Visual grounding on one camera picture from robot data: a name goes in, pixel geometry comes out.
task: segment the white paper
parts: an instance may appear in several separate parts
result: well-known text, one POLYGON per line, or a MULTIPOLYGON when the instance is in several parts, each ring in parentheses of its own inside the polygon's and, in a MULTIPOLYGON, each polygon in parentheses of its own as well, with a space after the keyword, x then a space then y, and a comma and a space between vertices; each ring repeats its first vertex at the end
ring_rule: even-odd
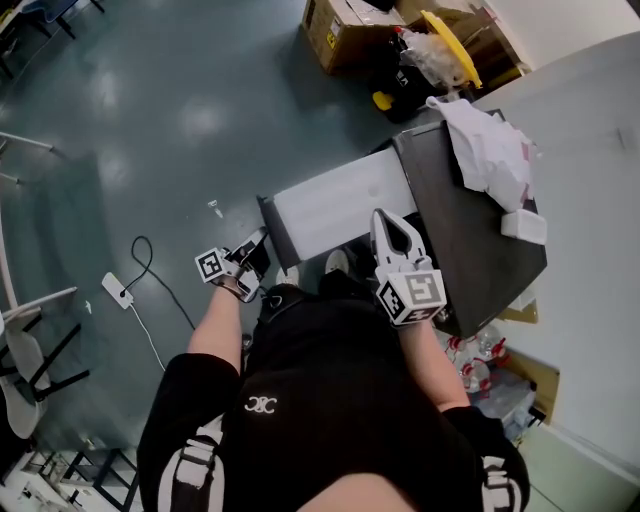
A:
POLYGON ((442 103, 430 97, 427 105, 447 120, 465 187, 486 192, 507 212, 533 198, 530 161, 535 147, 520 130, 467 100, 442 103))

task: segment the black table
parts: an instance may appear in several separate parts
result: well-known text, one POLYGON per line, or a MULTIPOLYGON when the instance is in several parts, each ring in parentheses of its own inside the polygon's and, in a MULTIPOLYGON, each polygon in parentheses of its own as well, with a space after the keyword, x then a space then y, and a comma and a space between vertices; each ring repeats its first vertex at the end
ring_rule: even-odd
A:
MULTIPOLYGON (((543 246, 500 234, 504 210, 464 188, 444 121, 392 139, 442 272, 451 318, 436 326, 463 338, 504 311, 547 266, 543 246)), ((537 213, 535 201, 525 208, 537 213)))

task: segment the white box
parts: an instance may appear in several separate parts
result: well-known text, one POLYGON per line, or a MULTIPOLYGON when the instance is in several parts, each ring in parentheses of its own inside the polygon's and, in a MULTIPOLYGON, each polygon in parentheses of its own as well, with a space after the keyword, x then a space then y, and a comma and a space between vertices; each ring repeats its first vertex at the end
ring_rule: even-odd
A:
POLYGON ((528 210, 516 210, 503 215, 500 232, 538 245, 547 243, 547 221, 528 210))

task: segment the white power strip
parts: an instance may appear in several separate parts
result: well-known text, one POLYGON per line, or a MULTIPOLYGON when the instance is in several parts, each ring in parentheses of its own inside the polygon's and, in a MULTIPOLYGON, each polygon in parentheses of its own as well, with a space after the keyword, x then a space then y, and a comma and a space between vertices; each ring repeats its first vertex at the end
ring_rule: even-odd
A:
POLYGON ((109 295, 111 295, 113 299, 118 304, 120 304, 120 307, 122 309, 128 309, 130 307, 133 310, 133 314, 136 315, 136 319, 138 320, 138 322, 140 323, 140 326, 142 327, 145 334, 147 335, 147 338, 149 338, 149 344, 151 345, 151 349, 153 350, 153 353, 155 354, 156 359, 158 360, 158 363, 162 368, 162 371, 164 371, 165 369, 164 364, 162 364, 162 360, 160 359, 160 355, 156 350, 156 346, 153 344, 153 340, 151 339, 151 334, 149 334, 148 329, 145 327, 144 323, 142 322, 142 319, 140 318, 140 315, 138 315, 138 312, 136 311, 136 308, 133 305, 133 295, 131 295, 128 291, 124 289, 124 286, 122 286, 122 283, 118 281, 116 276, 114 276, 113 273, 111 272, 107 272, 105 276, 102 278, 102 286, 104 286, 104 289, 109 292, 109 295))
POLYGON ((124 286, 122 286, 120 281, 118 281, 116 276, 111 272, 107 272, 105 274, 102 279, 102 286, 104 286, 104 289, 109 292, 109 295, 111 295, 113 299, 120 304, 122 309, 127 309, 133 304, 133 295, 128 291, 124 292, 124 296, 121 295, 124 291, 124 286))

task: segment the white logo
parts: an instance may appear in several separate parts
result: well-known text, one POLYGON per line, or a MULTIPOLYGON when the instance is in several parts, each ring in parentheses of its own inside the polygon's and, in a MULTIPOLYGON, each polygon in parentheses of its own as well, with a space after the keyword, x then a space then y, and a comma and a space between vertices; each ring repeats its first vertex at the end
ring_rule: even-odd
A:
POLYGON ((278 403, 278 399, 277 398, 268 398, 266 396, 252 396, 249 397, 249 400, 253 400, 254 403, 251 405, 251 407, 249 407, 249 404, 246 404, 244 406, 244 408, 247 411, 252 411, 252 412, 258 412, 258 413, 265 413, 265 414, 273 414, 274 409, 267 409, 267 405, 269 405, 269 402, 273 402, 274 404, 278 403))
POLYGON ((430 277, 423 277, 423 276, 419 276, 419 277, 411 277, 409 278, 409 283, 411 286, 411 289, 414 292, 413 298, 416 301, 425 301, 425 300, 431 300, 433 298, 433 295, 431 295, 431 289, 430 289, 430 285, 432 283, 432 280, 430 277))

